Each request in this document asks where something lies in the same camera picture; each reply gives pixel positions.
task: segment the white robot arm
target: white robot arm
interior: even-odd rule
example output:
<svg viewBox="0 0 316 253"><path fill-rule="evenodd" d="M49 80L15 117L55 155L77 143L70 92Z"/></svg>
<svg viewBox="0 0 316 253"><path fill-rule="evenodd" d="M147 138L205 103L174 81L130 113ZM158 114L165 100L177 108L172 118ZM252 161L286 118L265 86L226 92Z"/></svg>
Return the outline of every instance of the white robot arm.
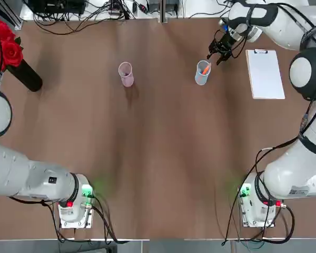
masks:
<svg viewBox="0 0 316 253"><path fill-rule="evenodd" d="M211 43L208 58L213 53L221 53L217 64L226 61L235 42L244 37L253 42L260 36L255 32L257 28L277 45L300 50L290 65L290 81L305 99L316 99L316 6L296 8L310 20L309 23L288 6L265 4L263 0L236 1L228 20L221 22L228 26L227 32L220 41L214 39ZM308 122L315 114L316 100L312 103ZM264 227L271 224L275 206L271 206L266 214L269 199L310 196L316 196L316 117L292 147L268 164L262 174L248 176L240 192L243 225Z"/></svg>
<svg viewBox="0 0 316 253"><path fill-rule="evenodd" d="M0 136L12 121L12 108L0 92ZM89 228L93 190L81 174L45 162L31 161L25 155L0 145L0 195L29 197L58 202L63 228Z"/></svg>

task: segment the clear plastic cup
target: clear plastic cup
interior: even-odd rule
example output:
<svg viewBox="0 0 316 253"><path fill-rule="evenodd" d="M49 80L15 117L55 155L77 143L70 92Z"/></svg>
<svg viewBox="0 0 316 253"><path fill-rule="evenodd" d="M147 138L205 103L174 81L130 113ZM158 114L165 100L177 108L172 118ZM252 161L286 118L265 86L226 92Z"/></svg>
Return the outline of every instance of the clear plastic cup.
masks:
<svg viewBox="0 0 316 253"><path fill-rule="evenodd" d="M198 85L204 85L207 82L207 78L209 77L209 74L211 72L211 67L210 69L206 72L205 75L202 73L204 72L205 68L209 65L210 63L208 61L199 61L197 66L196 66L196 74L195 74L195 82Z"/></svg>
<svg viewBox="0 0 316 253"><path fill-rule="evenodd" d="M125 87L130 87L133 82L132 66L129 62L123 62L118 68L118 73L121 76L122 83Z"/></svg>

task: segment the flower vase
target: flower vase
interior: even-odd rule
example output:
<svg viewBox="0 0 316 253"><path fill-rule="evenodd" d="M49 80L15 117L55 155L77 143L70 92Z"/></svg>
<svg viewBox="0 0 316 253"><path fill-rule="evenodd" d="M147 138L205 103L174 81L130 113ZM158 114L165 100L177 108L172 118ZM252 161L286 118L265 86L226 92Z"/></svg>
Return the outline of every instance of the flower vase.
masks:
<svg viewBox="0 0 316 253"><path fill-rule="evenodd" d="M42 87L41 77L22 60L18 67L7 65L7 70L20 80L30 91L39 91Z"/></svg>

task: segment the white paper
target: white paper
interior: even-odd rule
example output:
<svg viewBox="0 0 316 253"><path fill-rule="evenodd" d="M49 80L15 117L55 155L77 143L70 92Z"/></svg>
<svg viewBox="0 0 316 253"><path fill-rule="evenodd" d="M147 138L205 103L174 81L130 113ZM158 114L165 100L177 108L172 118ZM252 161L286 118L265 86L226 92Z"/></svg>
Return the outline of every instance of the white paper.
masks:
<svg viewBox="0 0 316 253"><path fill-rule="evenodd" d="M276 51L246 50L246 56L253 98L285 99Z"/></svg>

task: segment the brown table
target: brown table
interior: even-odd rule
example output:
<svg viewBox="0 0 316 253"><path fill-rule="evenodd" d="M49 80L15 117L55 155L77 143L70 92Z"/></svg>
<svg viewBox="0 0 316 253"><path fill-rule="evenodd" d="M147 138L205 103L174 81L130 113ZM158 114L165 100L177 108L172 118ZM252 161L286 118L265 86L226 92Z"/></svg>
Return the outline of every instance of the brown table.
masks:
<svg viewBox="0 0 316 253"><path fill-rule="evenodd" d="M23 53L44 87L32 93L5 74L2 90L14 119L0 143L85 174L108 199L118 238L222 238L229 192L259 149L296 135L307 103L288 79L295 52L265 36L246 48L276 49L285 100L252 98L244 53L213 66L208 83L196 85L196 64L217 22L104 22L69 36L24 24ZM133 65L132 88L121 85L122 61ZM316 198L287 204L296 217L294 236L316 238ZM80 237L103 238L96 217ZM277 223L269 237L285 236ZM0 239L37 238L56 238L49 211L0 197Z"/></svg>

